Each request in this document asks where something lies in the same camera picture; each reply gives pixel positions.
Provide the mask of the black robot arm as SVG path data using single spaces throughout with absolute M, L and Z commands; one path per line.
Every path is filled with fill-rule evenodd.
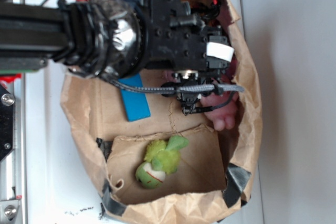
M 184 0 L 59 0 L 57 7 L 1 0 L 1 74 L 35 71 L 48 60 L 84 78 L 117 80 L 143 69 L 218 77 L 234 50 L 219 13 Z

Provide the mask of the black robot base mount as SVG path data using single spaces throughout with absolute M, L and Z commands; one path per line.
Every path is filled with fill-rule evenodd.
M 14 95 L 1 84 L 1 162 L 14 147 L 14 104 Z

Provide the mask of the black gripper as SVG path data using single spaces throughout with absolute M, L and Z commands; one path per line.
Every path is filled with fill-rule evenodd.
M 200 77 L 220 77 L 231 57 L 224 57 L 227 38 L 220 28 L 207 26 L 182 0 L 111 0 L 112 55 L 110 66 L 117 77 L 142 69 L 177 73 L 196 72 Z

